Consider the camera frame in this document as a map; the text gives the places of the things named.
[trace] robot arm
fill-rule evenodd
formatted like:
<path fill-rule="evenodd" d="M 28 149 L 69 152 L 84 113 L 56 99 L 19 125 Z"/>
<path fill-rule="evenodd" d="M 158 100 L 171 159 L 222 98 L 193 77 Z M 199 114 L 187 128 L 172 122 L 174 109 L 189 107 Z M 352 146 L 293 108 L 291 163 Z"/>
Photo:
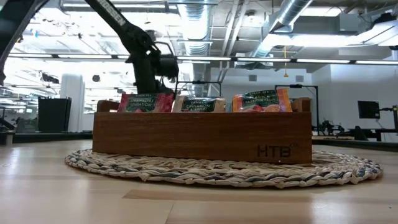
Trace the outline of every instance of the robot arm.
<path fill-rule="evenodd" d="M 30 18 L 47 2 L 48 0 L 17 0 L 15 2 L 24 2 L 26 9 L 21 12 L 24 16 L 11 18 L 18 29 L 12 30 L 12 37 L 7 37 L 9 43 L 7 48 L 0 45 L 2 52 L 0 69 L 3 71 L 4 62 L 11 51 L 17 38 L 22 34 L 28 25 Z M 149 34 L 138 26 L 131 24 L 109 0 L 85 0 L 96 11 L 111 28 L 117 33 L 123 46 L 130 53 L 130 57 L 126 63 L 132 63 L 134 66 L 134 75 L 136 78 L 136 86 L 138 93 L 172 93 L 173 91 L 166 88 L 163 84 L 155 79 L 155 75 L 166 76 L 168 78 L 177 77 L 178 65 L 173 57 L 163 57 L 160 50 L 156 47 L 154 41 Z M 6 3 L 0 12 L 0 21 L 3 21 L 7 12 L 14 13 L 21 11 L 18 6 L 12 6 Z"/>

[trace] computer monitor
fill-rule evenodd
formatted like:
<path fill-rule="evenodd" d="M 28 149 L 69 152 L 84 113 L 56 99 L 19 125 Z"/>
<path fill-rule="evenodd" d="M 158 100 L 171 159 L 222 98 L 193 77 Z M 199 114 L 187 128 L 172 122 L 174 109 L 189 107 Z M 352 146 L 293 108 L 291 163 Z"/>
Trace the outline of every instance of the computer monitor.
<path fill-rule="evenodd" d="M 380 119 L 379 102 L 358 101 L 359 118 Z"/>

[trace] woven placemat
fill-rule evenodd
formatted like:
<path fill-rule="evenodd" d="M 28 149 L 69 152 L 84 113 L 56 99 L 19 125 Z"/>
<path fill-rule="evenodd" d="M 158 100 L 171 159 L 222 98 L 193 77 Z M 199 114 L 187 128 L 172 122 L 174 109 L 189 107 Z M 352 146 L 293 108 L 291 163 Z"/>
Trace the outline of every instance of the woven placemat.
<path fill-rule="evenodd" d="M 143 181 L 179 184 L 231 185 L 234 187 L 308 187 L 357 184 L 382 174 L 380 165 L 369 159 L 332 152 L 313 151 L 312 164 L 280 165 L 259 162 L 209 161 L 164 157 L 109 155 L 80 150 L 65 162 L 88 172 Z"/>

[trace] snack packet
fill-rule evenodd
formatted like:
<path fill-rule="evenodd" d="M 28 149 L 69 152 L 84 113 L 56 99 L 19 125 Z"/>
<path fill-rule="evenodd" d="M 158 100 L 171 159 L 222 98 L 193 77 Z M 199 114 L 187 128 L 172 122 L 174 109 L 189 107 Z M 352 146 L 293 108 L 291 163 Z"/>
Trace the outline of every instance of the snack packet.
<path fill-rule="evenodd" d="M 219 97 L 177 96 L 173 112 L 225 112 L 225 104 Z"/>
<path fill-rule="evenodd" d="M 235 95 L 233 112 L 292 112 L 287 89 Z"/>
<path fill-rule="evenodd" d="M 171 112 L 173 94 L 122 94 L 118 112 Z"/>

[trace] wooden table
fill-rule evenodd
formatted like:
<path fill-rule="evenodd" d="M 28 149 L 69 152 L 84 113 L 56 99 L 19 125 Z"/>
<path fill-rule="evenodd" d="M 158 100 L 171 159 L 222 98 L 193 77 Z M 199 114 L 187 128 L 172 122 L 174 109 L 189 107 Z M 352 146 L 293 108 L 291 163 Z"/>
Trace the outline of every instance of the wooden table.
<path fill-rule="evenodd" d="M 397 223 L 398 154 L 314 146 L 374 159 L 384 177 L 359 185 L 234 189 L 90 174 L 63 158 L 91 141 L 0 147 L 0 223 Z"/>

